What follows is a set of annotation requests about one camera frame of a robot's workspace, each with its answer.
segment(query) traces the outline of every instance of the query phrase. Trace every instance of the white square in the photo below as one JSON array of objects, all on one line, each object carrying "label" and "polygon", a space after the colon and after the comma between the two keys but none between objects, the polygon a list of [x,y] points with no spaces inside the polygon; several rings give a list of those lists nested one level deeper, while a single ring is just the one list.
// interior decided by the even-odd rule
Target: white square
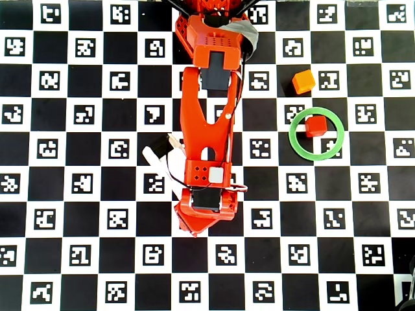
[{"label": "white square", "polygon": [[[8,191],[0,194],[0,202],[25,202],[27,201],[27,193],[29,189],[29,167],[0,167],[0,174],[20,174],[20,183],[15,183],[18,187],[15,188],[19,193]],[[0,187],[6,187],[1,183],[5,182],[3,178],[0,180]]]},{"label": "white square", "polygon": [[[318,21],[318,13],[321,8],[318,5],[330,5],[335,8],[324,8],[321,14],[324,14],[324,21]],[[336,31],[344,30],[345,24],[345,12],[344,12],[344,0],[313,0],[310,1],[310,30],[311,31]]]},{"label": "white square", "polygon": [[[221,246],[218,253],[216,252],[217,245]],[[234,246],[236,246],[236,254],[232,250]],[[207,238],[207,270],[209,273],[244,273],[244,237],[210,236]]]},{"label": "white square", "polygon": [[[380,186],[381,193],[376,193],[376,187],[379,183],[376,183],[376,178],[371,174],[380,174]],[[363,190],[359,192],[359,174],[364,174],[361,179],[364,181]],[[352,201],[388,201],[389,200],[389,186],[388,186],[388,172],[387,167],[383,165],[370,165],[370,166],[351,166],[350,167],[350,185],[351,185],[351,200]]]},{"label": "white square", "polygon": [[[336,303],[329,301],[330,297],[327,297],[327,282],[348,282],[349,292],[341,293],[338,295],[332,296],[331,299],[347,299],[349,303]],[[323,273],[318,275],[318,291],[320,294],[320,310],[321,311],[349,311],[349,310],[358,310],[357,306],[357,283],[356,283],[356,274],[343,274],[343,273]]]},{"label": "white square", "polygon": [[316,229],[318,237],[353,237],[351,201],[316,201]]},{"label": "white square", "polygon": [[99,237],[65,236],[62,238],[62,274],[98,274],[98,271]]},{"label": "white square", "polygon": [[283,64],[311,63],[311,33],[309,31],[276,32],[276,60]]},{"label": "white square", "polygon": [[[373,49],[373,56],[370,56],[370,49]],[[381,31],[347,30],[346,63],[382,63]]]},{"label": "white square", "polygon": [[63,235],[63,202],[27,202],[27,238],[62,238]]},{"label": "white square", "polygon": [[16,246],[14,254],[9,253],[9,261],[16,261],[16,266],[0,267],[1,275],[23,275],[25,272],[26,238],[1,238],[1,246]]},{"label": "white square", "polygon": [[[60,23],[53,23],[60,17]],[[65,0],[42,0],[33,3],[33,30],[40,31],[68,31],[69,30],[69,6]]]},{"label": "white square", "polygon": [[0,109],[0,132],[30,131],[32,111],[30,97],[0,97]]},{"label": "white square", "polygon": [[137,65],[102,65],[102,97],[103,98],[137,98],[138,94]]},{"label": "white square", "polygon": [[415,237],[415,202],[390,201],[390,236],[395,238]]},{"label": "white square", "polygon": [[383,97],[349,97],[348,122],[350,132],[383,132]]},{"label": "white square", "polygon": [[276,98],[277,66],[246,64],[242,98]]},{"label": "white square", "polygon": [[104,33],[101,31],[69,31],[67,63],[70,65],[102,65],[104,62]]},{"label": "white square", "polygon": [[[186,303],[180,302],[180,285],[182,285],[183,291],[187,290],[189,292],[186,297],[188,299],[194,299],[193,301]],[[209,311],[209,275],[207,273],[172,273],[171,304],[171,310]]]},{"label": "white square", "polygon": [[[277,99],[278,132],[288,133],[291,122],[297,113],[309,109],[312,106],[313,99],[311,97],[279,97]],[[305,132],[305,125],[299,124],[297,126],[297,132]]]},{"label": "white square", "polygon": [[136,236],[136,202],[100,202],[99,236],[132,238]]},{"label": "white square", "polygon": [[170,236],[136,237],[136,273],[171,273]]},{"label": "white square", "polygon": [[[28,311],[54,311],[60,309],[60,284],[62,276],[60,274],[24,274],[23,288],[21,293],[21,309]],[[32,282],[51,282],[52,283],[52,303],[30,304],[33,293],[31,290]]]},{"label": "white square", "polygon": [[246,167],[271,167],[278,163],[278,132],[243,132],[242,159]]},{"label": "white square", "polygon": [[316,86],[313,98],[343,98],[348,96],[348,76],[345,63],[312,63],[311,72]]},{"label": "white square", "polygon": [[[395,149],[394,139],[400,141],[401,145]],[[415,157],[413,148],[415,148],[415,131],[386,131],[386,163],[388,166],[414,166]]]},{"label": "white square", "polygon": [[67,64],[65,63],[34,63],[32,64],[32,98],[66,98],[66,97],[67,97]]},{"label": "white square", "polygon": [[101,200],[101,167],[65,167],[65,202],[99,202]]},{"label": "white square", "polygon": [[102,98],[67,98],[66,131],[67,132],[101,132]]},{"label": "white square", "polygon": [[[215,112],[216,112],[216,119],[222,115],[223,109],[219,109],[221,106],[223,108],[228,104],[228,98],[225,97],[209,97],[206,99],[206,122],[208,124],[215,123]],[[234,116],[234,123],[233,123],[233,132],[241,132],[242,131],[242,106],[243,100],[239,101],[238,106],[236,107]]]},{"label": "white square", "polygon": [[[337,140],[336,131],[327,131],[323,136],[313,137],[313,152],[315,154],[322,153],[322,139],[330,139],[326,146],[333,148]],[[341,158],[332,157],[324,161],[314,161],[316,167],[348,167],[350,166],[350,140],[349,131],[344,132],[344,140],[342,149],[339,152]]]},{"label": "white square", "polygon": [[138,32],[138,64],[139,65],[171,65],[173,61],[171,32],[140,31]]},{"label": "white square", "polygon": [[[260,282],[261,290],[254,292],[254,282]],[[270,294],[274,296],[274,302],[265,302]],[[283,311],[282,274],[280,273],[246,273],[245,274],[245,310]]]},{"label": "white square", "polygon": [[[5,56],[6,50],[14,53]],[[0,30],[0,63],[32,63],[33,61],[33,31],[31,30]]]},{"label": "white square", "polygon": [[30,167],[64,167],[66,157],[65,132],[31,132],[29,139]]},{"label": "white square", "polygon": [[136,150],[136,132],[101,133],[101,166],[103,167],[135,167],[137,165]]},{"label": "white square", "polygon": [[171,201],[171,183],[169,178],[158,174],[154,167],[137,167],[136,194],[142,202]]},{"label": "white square", "polygon": [[382,81],[384,97],[414,96],[415,63],[382,63]]},{"label": "white square", "polygon": [[170,133],[172,114],[171,98],[137,98],[137,131]]},{"label": "white square", "polygon": [[[355,237],[355,266],[356,274],[393,274],[394,264],[392,262],[392,239],[381,237]],[[385,257],[385,266],[364,266],[363,261],[367,264],[366,260],[371,262],[370,258],[366,257],[367,250],[363,250],[363,245],[371,246],[383,246],[383,252]]]},{"label": "white square", "polygon": [[[388,14],[386,11],[388,5],[404,5],[405,8],[403,10],[399,8],[396,14]],[[379,1],[379,26],[381,30],[414,30],[414,2],[406,0]]]},{"label": "white square", "polygon": [[105,1],[102,4],[103,30],[119,32],[138,31],[137,1]]},{"label": "white square", "polygon": [[[281,202],[310,202],[316,200],[314,167],[305,165],[278,167],[278,185],[279,200]],[[292,193],[287,191],[288,186],[291,186],[290,191],[293,191]]]},{"label": "white square", "polygon": [[395,283],[395,305],[397,306],[400,302],[408,297],[403,297],[402,283],[412,282],[412,275],[410,274],[394,274]]},{"label": "white square", "polygon": [[244,236],[281,236],[280,226],[280,209],[278,201],[244,202]]},{"label": "white square", "polygon": [[[318,254],[316,237],[282,236],[280,238],[280,241],[282,273],[318,273]],[[290,266],[290,259],[297,262],[300,261],[301,265]]]},{"label": "white square", "polygon": [[[124,285],[122,282],[126,282],[126,303],[117,303],[111,301],[106,303],[106,298],[108,298],[108,291],[106,287],[107,282],[120,282],[121,285]],[[134,311],[134,297],[136,294],[136,275],[133,273],[100,273],[98,274],[98,289],[97,289],[97,310],[102,311]]]}]

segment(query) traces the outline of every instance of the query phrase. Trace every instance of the black square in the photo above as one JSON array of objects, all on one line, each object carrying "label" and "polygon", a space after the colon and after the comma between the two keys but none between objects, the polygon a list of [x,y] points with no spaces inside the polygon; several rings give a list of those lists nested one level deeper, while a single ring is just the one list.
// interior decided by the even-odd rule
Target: black square
[{"label": "black square", "polygon": [[310,3],[277,2],[276,26],[281,30],[310,30]]},{"label": "black square", "polygon": [[29,133],[0,133],[0,165],[28,165]]},{"label": "black square", "polygon": [[318,238],[320,273],[355,273],[353,238]]},{"label": "black square", "polygon": [[32,98],[32,131],[64,131],[65,98]]},{"label": "black square", "polygon": [[171,202],[137,202],[137,236],[171,236]]},{"label": "black square", "polygon": [[345,5],[346,30],[379,29],[379,5]]},{"label": "black square", "polygon": [[314,202],[280,202],[280,209],[281,236],[316,236]]},{"label": "black square", "polygon": [[33,62],[67,63],[67,32],[35,31],[33,34]]},{"label": "black square", "polygon": [[277,103],[275,99],[244,99],[244,131],[276,131]]},{"label": "black square", "polygon": [[415,38],[413,31],[381,32],[382,61],[415,62]]},{"label": "black square", "polygon": [[278,167],[244,167],[244,200],[278,200]]},{"label": "black square", "polygon": [[390,200],[415,200],[415,167],[388,167]]},{"label": "black square", "polygon": [[60,309],[97,309],[98,275],[62,275]]},{"label": "black square", "polygon": [[0,64],[0,96],[29,97],[32,66]]},{"label": "black square", "polygon": [[311,62],[346,63],[344,31],[312,31]]},{"label": "black square", "polygon": [[0,203],[0,237],[25,236],[26,203]]},{"label": "black square", "polygon": [[350,132],[351,165],[385,165],[384,132]]},{"label": "black square", "polygon": [[217,222],[209,228],[209,236],[243,236],[244,235],[243,202],[238,202],[238,211],[232,221]]},{"label": "black square", "polygon": [[136,310],[171,309],[171,274],[136,274]]},{"label": "black square", "polygon": [[99,273],[134,273],[135,238],[100,238]]},{"label": "black square", "polygon": [[310,97],[311,92],[297,95],[292,84],[296,73],[310,69],[310,65],[277,65],[277,96],[278,97]]},{"label": "black square", "polygon": [[61,238],[26,238],[25,274],[60,273]]},{"label": "black square", "polygon": [[0,2],[0,29],[33,29],[32,1]]},{"label": "black square", "polygon": [[208,239],[173,238],[172,272],[208,272]]},{"label": "black square", "polygon": [[30,167],[29,201],[62,201],[64,167]]},{"label": "black square", "polygon": [[243,274],[209,274],[209,310],[245,310]]},{"label": "black square", "polygon": [[348,96],[382,96],[382,67],[379,63],[348,65]]},{"label": "black square", "polygon": [[102,30],[102,1],[69,1],[69,30]]},{"label": "black square", "polygon": [[390,236],[388,202],[353,202],[355,236]]},{"label": "black square", "polygon": [[104,63],[137,63],[137,33],[104,32]]},{"label": "black square", "polygon": [[349,167],[315,167],[316,199],[351,200]]},{"label": "black square", "polygon": [[359,310],[393,310],[395,308],[394,276],[356,275]]},{"label": "black square", "polygon": [[100,163],[101,133],[66,134],[66,165],[100,165]]},{"label": "black square", "polygon": [[245,238],[245,272],[281,272],[279,238]]},{"label": "black square", "polygon": [[137,130],[137,100],[103,99],[102,130],[135,132]]},{"label": "black square", "polygon": [[415,256],[415,238],[392,238],[394,273],[408,274],[409,262]]},{"label": "black square", "polygon": [[102,66],[70,65],[68,68],[68,97],[101,97]]},{"label": "black square", "polygon": [[171,97],[171,66],[138,66],[138,97]]},{"label": "black square", "polygon": [[275,32],[259,32],[257,49],[246,63],[275,64]]},{"label": "black square", "polygon": [[387,131],[415,130],[412,116],[415,98],[385,98],[385,127]]},{"label": "black square", "polygon": [[135,201],[136,168],[102,167],[101,201]]},{"label": "black square", "polygon": [[98,236],[99,202],[65,202],[64,236]]},{"label": "black square", "polygon": [[162,2],[139,2],[138,31],[171,31],[171,7]]},{"label": "black square", "polygon": [[0,309],[1,310],[21,310],[22,289],[23,289],[23,276],[22,275],[0,276]]},{"label": "black square", "polygon": [[283,297],[284,310],[319,310],[318,275],[283,274]]}]

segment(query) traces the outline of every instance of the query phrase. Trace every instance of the checkerboard pattern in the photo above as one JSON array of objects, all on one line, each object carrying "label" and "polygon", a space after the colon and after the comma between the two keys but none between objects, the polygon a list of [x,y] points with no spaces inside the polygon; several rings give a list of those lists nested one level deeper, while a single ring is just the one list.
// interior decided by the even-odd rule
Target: checkerboard pattern
[{"label": "checkerboard pattern", "polygon": [[[263,1],[235,115],[239,211],[198,238],[141,155],[181,138],[178,13],[0,1],[0,310],[393,310],[415,255],[414,1]],[[295,96],[311,69],[316,87]],[[208,122],[226,94],[200,92]],[[342,150],[287,132],[334,111]],[[304,148],[333,147],[334,127]]]}]

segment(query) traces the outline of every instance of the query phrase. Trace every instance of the green ring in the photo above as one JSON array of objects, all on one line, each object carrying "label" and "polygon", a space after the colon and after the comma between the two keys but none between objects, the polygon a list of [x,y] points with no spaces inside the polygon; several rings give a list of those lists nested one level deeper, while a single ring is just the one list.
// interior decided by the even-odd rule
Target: green ring
[{"label": "green ring", "polygon": [[[308,152],[306,149],[301,147],[297,140],[296,130],[297,126],[301,122],[302,119],[309,115],[323,115],[327,117],[333,124],[335,125],[337,131],[337,139],[334,147],[331,150],[324,152],[323,154],[314,154],[312,152]],[[309,109],[305,109],[299,112],[295,118],[292,120],[290,125],[290,130],[288,132],[288,138],[292,149],[300,156],[306,160],[310,161],[321,161],[330,159],[334,157],[335,154],[342,148],[343,140],[344,140],[344,127],[342,121],[336,116],[336,114],[328,109],[321,108],[321,107],[313,107]]]}]

